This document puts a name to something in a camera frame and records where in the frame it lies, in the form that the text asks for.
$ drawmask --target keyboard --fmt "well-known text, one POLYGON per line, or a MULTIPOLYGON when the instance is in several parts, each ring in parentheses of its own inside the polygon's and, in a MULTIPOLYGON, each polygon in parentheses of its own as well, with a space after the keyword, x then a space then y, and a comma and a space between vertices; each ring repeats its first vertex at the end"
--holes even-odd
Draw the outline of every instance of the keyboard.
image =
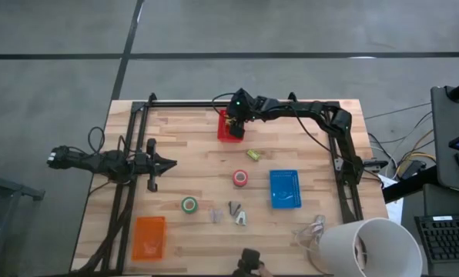
POLYGON ((414 220, 429 262, 459 262, 459 215, 415 216, 414 220))

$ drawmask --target white cup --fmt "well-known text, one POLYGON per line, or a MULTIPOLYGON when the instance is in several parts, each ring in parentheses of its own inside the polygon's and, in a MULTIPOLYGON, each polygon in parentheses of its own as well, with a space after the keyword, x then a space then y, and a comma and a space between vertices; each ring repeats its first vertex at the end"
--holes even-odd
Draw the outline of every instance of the white cup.
POLYGON ((320 256, 335 277, 419 277, 423 267, 420 248, 402 226, 388 219, 368 219, 325 231, 320 256), (355 256, 355 241, 366 247, 364 269, 355 256))

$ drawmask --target butcher block tabletop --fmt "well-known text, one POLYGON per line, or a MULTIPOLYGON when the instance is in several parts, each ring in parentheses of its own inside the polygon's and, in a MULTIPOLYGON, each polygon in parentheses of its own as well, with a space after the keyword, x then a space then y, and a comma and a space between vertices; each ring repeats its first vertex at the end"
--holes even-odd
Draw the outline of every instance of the butcher block tabletop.
MULTIPOLYGON (((337 101, 353 115, 351 135, 357 155, 370 159, 372 151, 360 101, 337 101)), ((131 104, 112 101, 103 150, 116 149, 118 137, 125 136, 131 104)), ((132 145, 136 144, 139 117, 132 145)), ((315 138, 329 145, 327 134, 314 120, 302 121, 315 138)), ((145 141, 156 139, 156 151, 164 158, 177 160, 178 165, 156 178, 158 192, 147 190, 148 176, 138 179, 124 274, 230 275, 244 248, 259 251, 260 259, 274 275, 320 274, 295 243, 293 231, 309 225, 317 215, 326 216, 326 229, 342 224, 330 153, 307 136, 296 118, 246 123, 245 139, 240 143, 218 141, 217 124, 218 115, 212 108, 149 109, 145 141), (258 162, 246 154, 248 149, 260 154, 258 162), (237 169, 249 175, 242 188, 233 184, 232 174, 237 169), (271 208, 269 171, 274 169, 298 171, 300 209, 271 208), (181 201, 187 196, 199 203, 193 214, 181 209, 181 201), (242 204, 246 226, 237 225, 230 216, 229 201, 242 204), (212 223, 210 209, 223 210, 221 222, 212 223), (143 216, 166 218, 164 256, 158 262, 132 261, 135 222, 143 216)), ((364 177, 368 179, 362 179, 358 186, 364 218, 386 218, 379 182, 368 173, 364 177)), ((106 181, 106 177, 95 175, 91 189, 106 181)), ((106 237, 115 186, 107 185, 89 197, 72 269, 84 265, 106 237)), ((112 251, 112 268, 118 238, 112 251)))

